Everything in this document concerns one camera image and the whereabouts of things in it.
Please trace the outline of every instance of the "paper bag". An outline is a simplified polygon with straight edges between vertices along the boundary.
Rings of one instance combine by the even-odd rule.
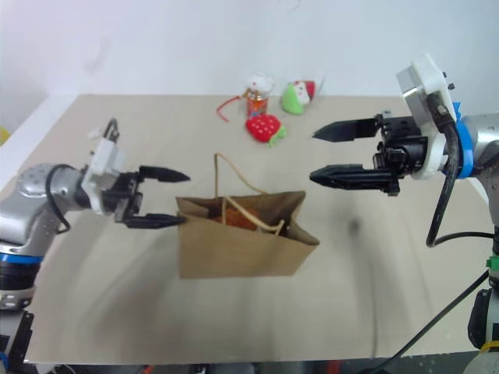
[[[241,181],[260,192],[255,196],[218,197],[218,157],[228,162]],[[319,241],[296,223],[305,192],[266,193],[252,186],[235,165],[215,154],[215,197],[178,197],[179,272],[183,278],[293,275]],[[231,206],[251,220],[257,231],[225,224]],[[247,210],[258,212],[254,217]],[[212,218],[222,216],[222,222]]]

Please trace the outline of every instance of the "table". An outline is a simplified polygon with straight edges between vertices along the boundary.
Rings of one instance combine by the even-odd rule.
[[[288,128],[274,148],[255,142],[227,97],[79,97],[29,156],[81,167],[97,140],[88,133],[119,121],[126,168],[156,164],[192,181],[147,182],[142,212],[176,210],[175,196],[214,194],[213,154],[229,156],[267,191],[305,189],[299,224],[321,240],[293,277],[181,280],[177,229],[129,230],[90,211],[68,215],[37,279],[27,360],[65,363],[189,363],[365,358],[397,351],[483,271],[490,243],[464,238],[424,245],[443,177],[406,178],[400,196],[326,189],[308,180],[326,164],[371,167],[375,139],[328,143],[311,134],[340,119],[385,108],[406,115],[398,97],[319,97],[303,116],[270,113]],[[248,193],[223,167],[222,192]],[[12,181],[3,191],[12,188]],[[352,222],[359,233],[352,234]],[[490,231],[487,205],[467,181],[456,184],[441,233]],[[436,325],[409,353],[467,351],[474,297]]]

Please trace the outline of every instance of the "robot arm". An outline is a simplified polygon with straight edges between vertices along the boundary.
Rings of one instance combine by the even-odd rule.
[[[342,142],[372,137],[380,131],[381,141],[373,156],[374,169],[365,170],[362,165],[329,165],[311,173],[310,179],[332,188],[379,189],[396,196],[400,193],[398,180],[406,175],[425,179],[439,171],[446,174],[426,244],[435,246],[462,236],[494,238],[493,256],[487,261],[492,288],[479,291],[468,326],[472,344],[487,354],[477,356],[466,372],[496,372],[499,369],[499,112],[461,118],[459,105],[451,102],[445,74],[429,55],[415,60],[397,77],[412,116],[376,115],[335,122],[313,134],[318,139]],[[468,177],[478,178],[487,191],[494,234],[465,232],[437,239],[455,179]],[[481,282],[475,282],[473,287],[477,288]],[[439,313],[431,323],[447,312]],[[411,340],[396,356],[403,354],[416,340]],[[385,372],[383,367],[392,359],[367,372]]]
[[[36,165],[20,175],[15,190],[0,202],[0,310],[30,304],[45,254],[54,237],[69,230],[64,215],[70,210],[114,214],[115,222],[128,228],[166,228],[184,221],[167,214],[137,215],[142,201],[138,188],[144,179],[181,182],[189,177],[148,166],[122,173],[124,155],[115,144],[118,137],[113,119],[90,165],[83,170],[65,164]]]

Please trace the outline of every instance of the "strawberry plush toy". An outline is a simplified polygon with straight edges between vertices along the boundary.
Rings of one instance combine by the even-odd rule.
[[[268,143],[272,147],[277,138],[284,138],[286,127],[274,115],[256,115],[248,118],[246,128],[253,137],[262,143]]]

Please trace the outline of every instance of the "green connector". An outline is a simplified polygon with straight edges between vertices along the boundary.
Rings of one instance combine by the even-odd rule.
[[[499,270],[499,256],[491,256],[487,260],[487,267],[492,271]]]

